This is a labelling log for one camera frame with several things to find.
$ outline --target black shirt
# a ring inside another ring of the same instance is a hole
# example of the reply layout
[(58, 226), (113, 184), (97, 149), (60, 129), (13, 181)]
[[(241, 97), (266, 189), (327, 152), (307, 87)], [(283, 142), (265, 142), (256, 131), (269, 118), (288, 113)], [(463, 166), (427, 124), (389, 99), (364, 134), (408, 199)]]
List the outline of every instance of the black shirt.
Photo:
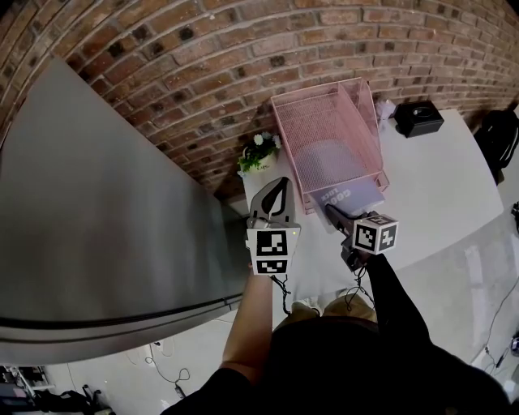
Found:
[(272, 335), (264, 377), (252, 387), (218, 370), (163, 412), (505, 413), (508, 398), (483, 371), (434, 346), (427, 326), (383, 255), (367, 264), (379, 323), (321, 317)]

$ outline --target brick wall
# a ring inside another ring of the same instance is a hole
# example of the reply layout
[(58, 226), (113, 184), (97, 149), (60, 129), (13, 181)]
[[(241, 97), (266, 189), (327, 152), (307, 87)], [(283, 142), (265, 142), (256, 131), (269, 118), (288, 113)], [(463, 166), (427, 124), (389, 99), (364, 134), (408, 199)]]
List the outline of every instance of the brick wall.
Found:
[(362, 76), (396, 103), (468, 122), (519, 93), (504, 0), (16, 0), (0, 20), (0, 124), (51, 56), (218, 197), (243, 192), (243, 144), (268, 98)]

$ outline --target person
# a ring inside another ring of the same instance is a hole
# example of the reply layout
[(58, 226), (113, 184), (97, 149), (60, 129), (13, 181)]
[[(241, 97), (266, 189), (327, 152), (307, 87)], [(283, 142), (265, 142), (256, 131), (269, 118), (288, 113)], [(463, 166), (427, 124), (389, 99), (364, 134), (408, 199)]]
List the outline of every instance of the person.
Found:
[(491, 376), (432, 344), (384, 255), (369, 256), (364, 265), (375, 311), (348, 295), (318, 318), (315, 310), (295, 302), (273, 333), (272, 281), (249, 276), (220, 368), (163, 415), (278, 409), (508, 412), (508, 398)]

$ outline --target black box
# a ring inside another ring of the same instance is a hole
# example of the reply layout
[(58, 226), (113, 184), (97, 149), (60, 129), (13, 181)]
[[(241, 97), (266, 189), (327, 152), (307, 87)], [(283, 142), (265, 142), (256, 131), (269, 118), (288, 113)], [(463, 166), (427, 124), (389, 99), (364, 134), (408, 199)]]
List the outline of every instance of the black box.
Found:
[(430, 101), (398, 105), (395, 120), (398, 130), (407, 138), (435, 133), (444, 123), (438, 109)]

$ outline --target white flower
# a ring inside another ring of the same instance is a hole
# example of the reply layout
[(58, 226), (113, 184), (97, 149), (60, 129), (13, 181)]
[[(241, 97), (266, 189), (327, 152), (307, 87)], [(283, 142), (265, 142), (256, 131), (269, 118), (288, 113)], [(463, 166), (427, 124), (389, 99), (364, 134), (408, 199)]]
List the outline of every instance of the white flower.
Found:
[(279, 139), (279, 135), (274, 135), (273, 140), (276, 144), (276, 148), (281, 148), (281, 140)]
[(254, 142), (256, 143), (257, 146), (260, 146), (261, 144), (263, 144), (263, 137), (261, 136), (261, 134), (256, 134), (254, 136)]

